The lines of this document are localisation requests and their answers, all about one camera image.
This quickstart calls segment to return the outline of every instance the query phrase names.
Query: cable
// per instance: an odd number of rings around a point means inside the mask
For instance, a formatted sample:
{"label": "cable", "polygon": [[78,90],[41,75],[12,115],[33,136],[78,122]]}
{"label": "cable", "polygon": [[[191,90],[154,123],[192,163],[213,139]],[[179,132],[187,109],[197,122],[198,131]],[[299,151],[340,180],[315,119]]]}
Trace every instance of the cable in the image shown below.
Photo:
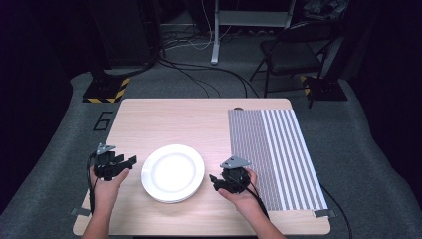
{"label": "cable", "polygon": [[92,214],[94,213],[94,209],[95,209],[96,196],[94,194],[94,189],[95,189],[95,185],[97,184],[97,181],[94,184],[94,186],[91,185],[90,167],[91,167],[91,159],[93,159],[95,156],[96,156],[95,152],[91,153],[87,161],[87,181],[88,181],[88,190],[90,191],[90,209],[91,209]]}
{"label": "cable", "polygon": [[320,187],[322,188],[322,190],[329,196],[329,198],[331,198],[331,200],[335,203],[335,205],[338,207],[338,210],[341,211],[341,214],[343,215],[344,221],[347,225],[347,230],[348,230],[348,238],[353,238],[353,233],[351,231],[351,226],[350,223],[347,219],[347,216],[345,215],[344,210],[341,208],[340,204],[334,199],[334,197],[328,192],[328,190],[325,189],[325,187],[322,186],[322,184],[319,184]]}
{"label": "cable", "polygon": [[186,66],[186,67],[196,67],[196,68],[200,68],[200,69],[191,69],[191,68],[179,68],[181,70],[186,70],[186,71],[203,71],[203,70],[211,70],[211,71],[221,71],[221,72],[225,72],[228,74],[231,74],[233,76],[235,76],[243,85],[244,91],[245,91],[245,98],[248,97],[248,91],[246,89],[246,85],[245,83],[249,86],[249,88],[254,92],[255,96],[257,98],[259,98],[258,93],[255,91],[255,89],[251,86],[251,84],[246,81],[244,78],[242,78],[241,76],[239,76],[238,74],[225,70],[225,69],[221,69],[221,68],[216,68],[216,67],[207,67],[207,66],[199,66],[199,65],[192,65],[192,64],[184,64],[184,63],[174,63],[174,62],[170,62],[166,59],[162,59],[162,58],[158,58],[161,61],[164,61],[168,64],[172,64],[172,65],[180,65],[180,66]]}
{"label": "cable", "polygon": [[250,192],[254,197],[255,197],[255,199],[257,200],[257,202],[258,202],[258,204],[260,205],[260,207],[261,207],[261,210],[263,211],[263,213],[264,213],[264,215],[268,218],[268,219],[270,219],[270,216],[268,215],[268,211],[267,211],[267,208],[265,207],[265,204],[264,204],[264,202],[263,202],[263,200],[261,199],[261,197],[259,196],[259,194],[258,194],[258,191],[257,191],[257,188],[255,187],[255,185],[252,183],[252,182],[250,182],[251,183],[251,185],[254,187],[254,189],[255,189],[255,191],[257,192],[256,194],[251,190],[251,189],[249,189],[248,187],[246,187],[246,186],[244,186],[242,183],[240,183],[240,182],[238,182],[237,180],[235,180],[233,177],[231,177],[231,176],[227,176],[227,177],[229,177],[230,179],[232,179],[234,182],[236,182],[239,186],[241,186],[243,189],[245,189],[245,190],[247,190],[248,192]]}
{"label": "cable", "polygon": [[168,68],[172,68],[172,69],[176,69],[176,70],[178,70],[179,72],[181,72],[181,73],[183,73],[184,75],[186,75],[190,80],[192,80],[195,84],[197,84],[199,87],[201,87],[204,91],[205,91],[205,94],[207,95],[207,97],[208,98],[210,98],[210,96],[209,96],[209,94],[208,94],[208,91],[201,85],[201,84],[199,84],[199,83],[202,83],[202,84],[205,84],[205,85],[207,85],[207,86],[209,86],[210,88],[212,88],[217,94],[218,94],[218,97],[219,98],[221,98],[221,95],[220,95],[220,92],[216,89],[216,88],[214,88],[213,86],[211,86],[210,84],[208,84],[208,83],[206,83],[206,82],[203,82],[203,81],[200,81],[200,80],[198,80],[198,79],[195,79],[195,78],[193,78],[192,76],[190,76],[189,74],[187,74],[187,73],[185,73],[182,69],[180,69],[180,68],[178,68],[178,67],[176,67],[174,64],[171,64],[171,63],[169,63],[171,66],[168,66],[168,65],[166,65],[166,64],[164,64],[164,63],[162,63],[162,62],[160,62],[159,60],[158,60],[158,64],[160,64],[160,65],[162,65],[162,66],[164,66],[164,67],[168,67]]}
{"label": "cable", "polygon": [[[229,40],[225,40],[224,38],[227,38],[225,35],[228,33],[228,30],[221,36],[221,37],[219,37],[220,38],[220,42],[222,42],[222,43],[229,43],[229,42],[231,42],[231,41],[233,41],[234,39],[244,39],[244,38],[250,38],[250,37],[253,37],[253,35],[249,35],[249,36],[237,36],[237,37],[233,37],[233,34],[231,34],[230,33],[230,38],[229,38]],[[187,40],[183,40],[183,39],[179,39],[179,41],[180,42],[182,42],[182,41],[185,41],[185,42],[188,42]],[[184,45],[174,45],[174,46],[171,46],[171,47],[168,47],[168,48],[165,48],[165,50],[171,50],[171,49],[175,49],[175,48],[179,48],[179,47],[191,47],[191,46],[193,46],[193,45],[205,45],[205,44],[209,44],[209,42],[205,42],[205,43],[193,43],[192,41],[190,41],[190,43],[191,44],[184,44]]]}
{"label": "cable", "polygon": [[[174,49],[174,48],[178,48],[178,47],[187,47],[187,46],[195,46],[195,45],[209,44],[209,42],[208,43],[194,43],[194,41],[197,41],[197,40],[200,40],[201,39],[201,36],[200,36],[199,33],[194,33],[191,36],[181,37],[181,38],[177,38],[177,33],[176,33],[176,35],[174,37],[172,37],[172,38],[174,40],[170,40],[170,41],[167,41],[166,43],[164,43],[164,46],[163,47],[164,48],[166,47],[165,50],[170,50],[170,49]],[[189,42],[190,44],[177,45],[180,42]]]}
{"label": "cable", "polygon": [[[206,49],[211,43],[213,43],[214,41],[212,40],[212,37],[213,37],[213,34],[212,34],[212,28],[211,28],[211,24],[210,24],[210,21],[209,21],[209,19],[208,19],[208,16],[207,16],[207,13],[206,13],[206,10],[205,10],[205,6],[204,6],[204,0],[201,0],[201,4],[202,4],[202,10],[203,10],[203,12],[204,12],[204,16],[205,16],[205,19],[206,19],[206,21],[207,21],[207,25],[208,25],[208,29],[209,29],[209,33],[210,33],[210,39],[209,39],[209,41],[208,42],[206,42],[206,43],[193,43],[192,41],[190,41],[189,39],[188,40],[185,40],[186,42],[189,42],[190,44],[185,44],[185,45],[176,45],[176,46],[172,46],[172,47],[169,47],[169,48],[166,48],[165,50],[171,50],[171,49],[174,49],[174,48],[179,48],[179,47],[190,47],[190,46],[192,46],[192,47],[194,47],[195,49],[197,49],[197,50],[200,50],[200,51],[202,51],[202,50],[204,50],[204,49]],[[236,4],[236,10],[239,8],[239,0],[237,1],[237,4]],[[232,26],[229,26],[229,28],[226,30],[226,32],[223,34],[223,35],[221,35],[220,37],[219,37],[219,40],[221,41],[221,39],[223,39],[223,37],[230,31],[230,29],[232,28]],[[199,46],[199,45],[206,45],[205,47],[202,47],[202,48],[197,48],[196,46]]]}

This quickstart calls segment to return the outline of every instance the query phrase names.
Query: white ceramic plate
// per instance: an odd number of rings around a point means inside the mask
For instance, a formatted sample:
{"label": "white ceramic plate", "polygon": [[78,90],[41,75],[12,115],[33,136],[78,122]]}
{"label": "white ceramic plate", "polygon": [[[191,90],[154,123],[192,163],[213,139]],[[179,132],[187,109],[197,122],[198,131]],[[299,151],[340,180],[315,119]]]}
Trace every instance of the white ceramic plate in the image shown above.
{"label": "white ceramic plate", "polygon": [[201,155],[193,148],[172,144],[155,151],[142,168],[142,184],[158,201],[175,203],[193,195],[204,178]]}

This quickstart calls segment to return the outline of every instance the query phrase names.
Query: hazard tape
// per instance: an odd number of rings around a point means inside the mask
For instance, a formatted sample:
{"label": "hazard tape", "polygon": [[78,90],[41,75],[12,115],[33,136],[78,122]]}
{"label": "hazard tape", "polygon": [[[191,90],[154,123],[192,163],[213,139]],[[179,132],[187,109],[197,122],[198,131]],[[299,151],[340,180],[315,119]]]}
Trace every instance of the hazard tape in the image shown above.
{"label": "hazard tape", "polygon": [[127,85],[129,84],[130,79],[126,79],[121,83],[121,87],[120,90],[118,90],[115,98],[106,98],[106,99],[101,99],[101,98],[86,98],[83,99],[84,103],[118,103],[120,102],[121,98],[124,95],[124,92],[126,91]]}
{"label": "hazard tape", "polygon": [[[300,79],[301,79],[301,82],[303,83],[307,79],[307,77],[301,76]],[[304,91],[305,91],[306,96],[310,93],[310,89],[304,89]]]}

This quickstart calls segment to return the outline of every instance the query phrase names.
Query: striped mat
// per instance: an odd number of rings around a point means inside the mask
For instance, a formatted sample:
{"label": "striped mat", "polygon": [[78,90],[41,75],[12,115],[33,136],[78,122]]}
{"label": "striped mat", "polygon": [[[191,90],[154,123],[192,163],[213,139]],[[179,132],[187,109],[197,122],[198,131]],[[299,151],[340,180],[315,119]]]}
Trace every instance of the striped mat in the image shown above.
{"label": "striped mat", "polygon": [[232,154],[258,174],[267,210],[322,210],[327,205],[293,110],[229,110]]}

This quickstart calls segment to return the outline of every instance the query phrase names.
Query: metal chair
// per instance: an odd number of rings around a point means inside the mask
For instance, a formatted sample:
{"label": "metal chair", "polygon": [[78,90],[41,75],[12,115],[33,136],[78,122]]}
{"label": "metal chair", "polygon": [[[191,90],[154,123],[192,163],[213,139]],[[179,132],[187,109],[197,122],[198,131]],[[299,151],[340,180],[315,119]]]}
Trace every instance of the metal chair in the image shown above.
{"label": "metal chair", "polygon": [[[264,58],[258,65],[249,81],[260,71],[264,63],[267,65],[264,98],[268,93],[302,90],[307,87],[269,91],[270,75],[288,76],[296,74],[317,73],[319,80],[323,64],[328,56],[333,42],[340,36],[340,27],[337,21],[309,21],[292,25],[282,31],[276,39],[263,41],[260,44]],[[326,41],[315,52],[310,42]]]}

